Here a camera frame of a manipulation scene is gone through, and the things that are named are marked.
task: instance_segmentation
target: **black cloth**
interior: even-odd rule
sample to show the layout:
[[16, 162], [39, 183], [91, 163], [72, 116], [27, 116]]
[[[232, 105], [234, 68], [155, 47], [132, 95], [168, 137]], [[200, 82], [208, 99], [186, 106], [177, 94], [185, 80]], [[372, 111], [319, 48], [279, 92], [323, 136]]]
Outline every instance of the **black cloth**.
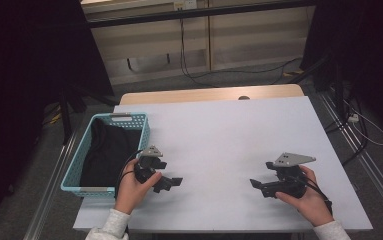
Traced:
[[114, 187], [125, 161], [138, 149], [141, 130], [105, 125], [97, 118], [91, 124], [91, 137], [80, 186]]

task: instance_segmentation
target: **black curtain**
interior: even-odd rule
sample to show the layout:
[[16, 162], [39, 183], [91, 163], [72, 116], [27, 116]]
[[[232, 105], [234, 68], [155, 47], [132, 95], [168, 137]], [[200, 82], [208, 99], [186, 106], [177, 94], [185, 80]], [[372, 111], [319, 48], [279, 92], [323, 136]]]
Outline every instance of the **black curtain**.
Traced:
[[383, 1], [321, 1], [308, 34], [302, 69], [325, 54], [330, 60], [314, 74], [317, 90], [335, 79], [335, 64], [342, 77], [383, 121]]
[[0, 202], [66, 83], [113, 94], [79, 1], [0, 0]]

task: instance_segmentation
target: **cable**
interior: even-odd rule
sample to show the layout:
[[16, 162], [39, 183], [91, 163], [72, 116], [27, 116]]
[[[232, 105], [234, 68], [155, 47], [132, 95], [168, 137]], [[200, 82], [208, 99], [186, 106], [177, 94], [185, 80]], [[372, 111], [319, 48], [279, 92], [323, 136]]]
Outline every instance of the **cable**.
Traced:
[[299, 183], [301, 183], [301, 184], [304, 184], [304, 185], [307, 186], [307, 187], [310, 187], [311, 189], [313, 189], [313, 190], [315, 190], [317, 193], [319, 193], [325, 201], [328, 201], [328, 197], [321, 191], [321, 189], [320, 189], [319, 187], [317, 187], [317, 186], [313, 186], [312, 184], [310, 184], [310, 183], [308, 183], [308, 182], [305, 182], [305, 181], [303, 181], [303, 180], [301, 180], [301, 179], [299, 179], [299, 178], [293, 177], [293, 176], [286, 176], [286, 177], [291, 178], [291, 179], [293, 179], [294, 181], [297, 181], [297, 182], [299, 182]]
[[187, 61], [185, 59], [185, 43], [184, 43], [184, 35], [185, 35], [185, 31], [184, 31], [184, 20], [183, 19], [180, 19], [179, 20], [180, 23], [181, 23], [181, 70], [182, 70], [182, 73], [188, 77], [189, 79], [191, 79], [194, 83], [196, 84], [199, 84], [199, 85], [204, 85], [204, 86], [209, 86], [209, 87], [214, 87], [214, 88], [218, 88], [218, 86], [215, 86], [215, 85], [212, 85], [212, 84], [207, 84], [207, 83], [201, 83], [201, 82], [197, 82], [195, 80], [195, 77], [192, 77], [190, 75], [190, 73], [188, 72], [188, 68], [187, 68]]
[[[361, 106], [360, 106], [360, 102], [359, 102], [359, 100], [357, 99], [357, 97], [354, 97], [354, 99], [355, 99], [355, 101], [356, 101], [356, 104], [357, 104], [357, 107], [358, 107], [359, 112], [362, 113], [362, 108], [361, 108]], [[365, 133], [366, 136], [368, 136], [368, 130], [367, 130], [367, 128], [366, 128], [366, 124], [365, 124], [365, 121], [364, 121], [363, 118], [359, 121], [359, 124], [360, 124], [360, 126], [361, 126], [361, 128], [362, 128], [362, 131]], [[353, 153], [353, 155], [352, 155], [350, 158], [344, 160], [344, 161], [341, 163], [341, 165], [342, 165], [343, 167], [345, 167], [348, 163], [350, 163], [353, 159], [355, 159], [355, 158], [356, 158], [356, 157], [357, 157], [357, 156], [358, 156], [358, 155], [359, 155], [359, 154], [366, 148], [367, 144], [368, 144], [368, 142], [367, 142], [366, 138], [364, 138], [364, 139], [362, 140], [360, 146], [359, 146], [359, 147], [357, 148], [357, 150]]]
[[201, 78], [201, 77], [205, 77], [205, 76], [208, 76], [208, 75], [211, 75], [211, 74], [218, 74], [218, 73], [249, 73], [249, 74], [257, 74], [257, 73], [266, 73], [266, 72], [271, 72], [271, 71], [274, 71], [274, 70], [282, 69], [279, 78], [269, 84], [269, 85], [272, 85], [272, 84], [275, 84], [276, 82], [278, 82], [279, 80], [281, 80], [285, 66], [287, 66], [288, 64], [290, 64], [290, 63], [292, 63], [294, 61], [302, 59], [301, 57], [294, 58], [292, 60], [287, 61], [286, 63], [281, 64], [280, 66], [277, 66], [277, 67], [274, 67], [274, 68], [271, 68], [271, 69], [267, 69], [267, 70], [260, 70], [260, 71], [220, 70], [220, 71], [211, 71], [211, 72], [203, 73], [203, 74], [200, 74], [200, 75], [192, 76], [188, 72], [188, 67], [187, 67], [186, 58], [185, 58], [185, 41], [184, 41], [185, 30], [184, 30], [184, 21], [183, 21], [183, 19], [180, 19], [180, 23], [181, 23], [181, 70], [182, 70], [182, 73], [184, 74], [184, 76], [190, 78], [196, 84], [218, 88], [219, 86], [215, 86], [215, 85], [207, 84], [207, 83], [197, 82], [195, 79]]
[[119, 193], [119, 185], [120, 185], [120, 182], [122, 181], [123, 177], [126, 174], [133, 172], [133, 171], [130, 171], [130, 172], [126, 172], [125, 174], [123, 174], [123, 171], [125, 170], [126, 165], [128, 165], [128, 163], [134, 158], [134, 156], [137, 155], [140, 152], [142, 152], [142, 150], [137, 150], [134, 153], [132, 153], [128, 157], [128, 159], [126, 159], [125, 163], [123, 164], [122, 170], [120, 171], [119, 176], [117, 177], [116, 186], [114, 187], [114, 198], [115, 199], [117, 198], [117, 194]]
[[[347, 101], [344, 101], [345, 104], [347, 104], [356, 114], [358, 114], [360, 117], [362, 117], [362, 119], [368, 121], [371, 125], [373, 125], [375, 128], [377, 128], [382, 134], [383, 134], [383, 130], [378, 127], [378, 125], [376, 125], [374, 122], [372, 122], [371, 120], [369, 120], [367, 117], [363, 116], [363, 114], [361, 114], [360, 112], [356, 111], [353, 106], [351, 106]], [[379, 145], [379, 146], [383, 146], [383, 143], [378, 143], [378, 142], [375, 142], [373, 141], [372, 139], [370, 139], [367, 135], [365, 135], [364, 133], [362, 133], [362, 131], [360, 131], [356, 125], [353, 123], [353, 127], [355, 128], [355, 130], [357, 132], [360, 133], [360, 135], [362, 135], [366, 140], [370, 141], [371, 143], [373, 144], [376, 144], [376, 145]]]

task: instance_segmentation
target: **black cable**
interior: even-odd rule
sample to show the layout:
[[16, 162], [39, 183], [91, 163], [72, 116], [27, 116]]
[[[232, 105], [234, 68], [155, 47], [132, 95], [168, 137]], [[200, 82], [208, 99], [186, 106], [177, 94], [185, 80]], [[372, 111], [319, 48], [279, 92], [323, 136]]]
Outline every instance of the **black cable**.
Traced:
[[200, 74], [200, 75], [192, 76], [188, 72], [188, 67], [187, 67], [186, 58], [185, 58], [185, 42], [184, 42], [185, 30], [184, 30], [184, 21], [183, 21], [183, 19], [180, 19], [180, 23], [181, 23], [181, 70], [182, 70], [182, 73], [184, 74], [184, 76], [190, 78], [196, 84], [218, 88], [219, 86], [215, 86], [215, 85], [207, 84], [207, 83], [197, 82], [195, 79], [196, 78], [205, 77], [205, 76], [208, 76], [208, 75], [211, 75], [211, 74], [218, 74], [218, 73], [249, 73], [249, 74], [256, 74], [256, 73], [266, 73], [266, 72], [271, 72], [271, 71], [274, 71], [274, 70], [282, 69], [279, 78], [276, 79], [275, 81], [273, 81], [272, 83], [270, 83], [270, 85], [272, 85], [272, 84], [275, 84], [276, 82], [278, 82], [279, 80], [281, 80], [285, 66], [287, 66], [288, 64], [290, 64], [290, 63], [292, 63], [294, 61], [302, 59], [302, 58], [294, 58], [292, 60], [287, 61], [284, 64], [281, 64], [280, 66], [277, 66], [277, 67], [274, 67], [274, 68], [271, 68], [271, 69], [267, 69], [267, 70], [260, 70], [260, 71], [220, 70], [220, 71], [211, 71], [211, 72], [208, 72], [208, 73], [203, 73], [203, 74]]
[[214, 88], [218, 88], [218, 86], [215, 86], [215, 85], [212, 85], [212, 84], [207, 84], [207, 83], [201, 83], [201, 82], [197, 82], [195, 80], [195, 77], [192, 77], [190, 75], [190, 73], [188, 72], [188, 68], [187, 68], [187, 61], [186, 61], [186, 58], [185, 58], [185, 43], [184, 43], [184, 35], [185, 35], [185, 31], [184, 31], [184, 20], [183, 19], [180, 19], [179, 20], [180, 23], [181, 23], [181, 70], [182, 70], [182, 73], [188, 77], [189, 79], [191, 79], [194, 83], [196, 84], [199, 84], [199, 85], [204, 85], [204, 86], [209, 86], [209, 87], [214, 87]]
[[307, 187], [310, 187], [311, 189], [313, 189], [317, 193], [319, 193], [325, 201], [328, 201], [328, 197], [321, 191], [321, 189], [319, 187], [313, 186], [312, 184], [310, 184], [308, 182], [305, 182], [305, 181], [303, 181], [303, 180], [301, 180], [299, 178], [293, 177], [293, 176], [286, 176], [286, 177], [291, 178], [291, 179], [293, 179], [293, 180], [295, 180], [295, 181], [297, 181], [297, 182], [299, 182], [301, 184], [304, 184]]
[[[358, 108], [358, 112], [360, 113], [360, 114], [362, 114], [362, 108], [361, 108], [361, 106], [360, 106], [360, 102], [359, 102], [359, 100], [357, 99], [357, 97], [356, 96], [354, 96], [354, 99], [355, 99], [355, 101], [356, 101], [356, 104], [357, 104], [357, 108]], [[361, 131], [362, 131], [362, 133], [363, 133], [363, 135], [365, 135], [366, 137], [368, 137], [368, 130], [367, 130], [367, 128], [366, 128], [366, 123], [365, 123], [365, 120], [363, 119], [363, 118], [360, 118], [359, 119], [359, 124], [360, 124], [360, 126], [361, 126]], [[360, 144], [360, 146], [357, 148], [357, 150], [353, 153], [353, 155], [352, 156], [350, 156], [348, 159], [346, 159], [346, 160], [344, 160], [342, 163], [341, 163], [341, 165], [344, 167], [344, 166], [346, 166], [348, 163], [350, 163], [353, 159], [355, 159], [365, 148], [366, 148], [366, 146], [367, 146], [367, 144], [368, 144], [368, 140], [366, 139], [366, 138], [363, 138], [362, 139], [362, 142], [361, 142], [361, 144]]]
[[133, 173], [134, 171], [125, 172], [122, 177], [120, 177], [119, 184], [122, 182], [123, 177], [128, 173]]
[[142, 150], [137, 150], [134, 153], [132, 153], [128, 157], [128, 159], [126, 159], [125, 163], [123, 164], [122, 170], [120, 171], [119, 176], [117, 177], [116, 186], [114, 187], [114, 198], [115, 199], [117, 198], [117, 194], [119, 193], [120, 182], [122, 181], [123, 177], [126, 175], [126, 173], [123, 174], [123, 171], [125, 170], [126, 165], [128, 165], [128, 163], [135, 157], [135, 155], [137, 155], [140, 152], [142, 152]]

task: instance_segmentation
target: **person's right hand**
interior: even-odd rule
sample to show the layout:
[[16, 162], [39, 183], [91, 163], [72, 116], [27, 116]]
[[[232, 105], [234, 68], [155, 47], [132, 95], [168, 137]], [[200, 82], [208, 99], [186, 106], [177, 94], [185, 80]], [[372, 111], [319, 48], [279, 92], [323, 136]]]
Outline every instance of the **person's right hand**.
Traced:
[[[306, 174], [307, 178], [316, 183], [316, 177], [313, 170], [305, 166], [300, 166], [300, 168]], [[314, 227], [334, 221], [322, 196], [309, 187], [307, 187], [306, 193], [300, 199], [282, 192], [277, 192], [275, 196], [283, 202], [297, 208], [300, 214], [312, 223]]]
[[119, 193], [114, 205], [114, 209], [129, 215], [144, 199], [148, 190], [150, 190], [150, 188], [152, 188], [162, 177], [160, 172], [156, 172], [145, 183], [138, 182], [134, 172], [134, 166], [137, 163], [138, 159], [134, 159], [126, 165], [122, 173], [124, 174], [124, 177], [120, 182]]

